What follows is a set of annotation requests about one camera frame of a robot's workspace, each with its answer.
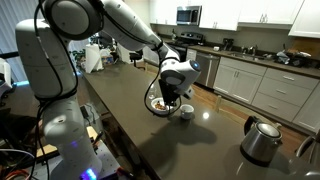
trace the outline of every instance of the coffee maker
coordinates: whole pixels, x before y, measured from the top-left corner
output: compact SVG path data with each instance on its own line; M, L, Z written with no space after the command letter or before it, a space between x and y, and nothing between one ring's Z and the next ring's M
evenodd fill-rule
M230 38L223 38L223 50L224 51L231 51L233 46L233 39Z

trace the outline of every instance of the kitchen counter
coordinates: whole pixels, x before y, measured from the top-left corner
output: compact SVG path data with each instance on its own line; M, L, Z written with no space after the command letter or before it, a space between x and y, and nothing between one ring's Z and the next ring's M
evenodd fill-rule
M257 64L257 65L261 65L261 66L265 66L265 67L269 67L269 68L279 69L279 70L283 70L283 71L287 71L287 72L291 72L291 73L295 73L295 74L304 75L307 77L320 79L320 70L316 69L316 68L305 68L305 67L298 68L298 67L275 63L275 62L273 62L273 60L247 60L247 59L228 55L228 54L232 53L231 51L213 51L213 48L208 47L208 46L198 46L197 45L197 46L189 46L188 48L193 49L193 50L197 50L197 51L202 51L205 53L211 53L213 55L228 57L228 58L238 60L238 61L243 61L243 62L247 62L247 63L251 63L251 64Z
M181 120L179 112L154 116L143 101L153 78L133 66L112 65L84 77L157 178L319 179L304 176L314 168L281 147L269 168L250 163L239 150L243 127L195 100L182 99L195 109L192 120Z

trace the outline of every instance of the white robotic arm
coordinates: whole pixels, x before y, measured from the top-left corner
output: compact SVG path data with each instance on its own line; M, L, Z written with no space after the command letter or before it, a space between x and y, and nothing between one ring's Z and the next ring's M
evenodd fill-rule
M102 30L129 50L148 46L157 51L165 59L160 68L161 90L175 94L165 99L168 103L180 95L192 96L190 85L200 67L195 61L179 62L179 55L121 0L46 0L44 13L47 22L20 22L16 40L35 96L50 101L43 115L44 134L63 158L51 179L78 179L88 170L98 176L101 161L91 147L76 96L70 94L77 81L64 48L69 40L85 39Z

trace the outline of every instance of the bowl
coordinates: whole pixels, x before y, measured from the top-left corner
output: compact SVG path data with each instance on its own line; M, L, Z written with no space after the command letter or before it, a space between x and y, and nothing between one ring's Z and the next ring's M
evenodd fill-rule
M157 108L155 107L155 105L156 105L158 102L159 102L162 106L164 106L164 101L163 101L163 98L162 98L162 97L160 97L160 98L155 98L154 100L151 101L151 107L152 107L153 112L155 112L155 113L157 113L157 114L161 114L161 115L168 114L168 113L169 113L169 106L166 106L166 109L165 109L165 110L157 109Z

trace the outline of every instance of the kettle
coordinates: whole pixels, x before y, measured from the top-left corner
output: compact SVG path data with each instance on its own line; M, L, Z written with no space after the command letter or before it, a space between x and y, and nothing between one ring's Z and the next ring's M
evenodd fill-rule
M259 118L250 116L244 125L244 134L246 136L240 146L242 155L256 165L268 166L282 144L281 132Z
M296 151L296 156L301 157L312 144L309 163L316 167L320 167L320 129L315 137L309 136L301 143Z

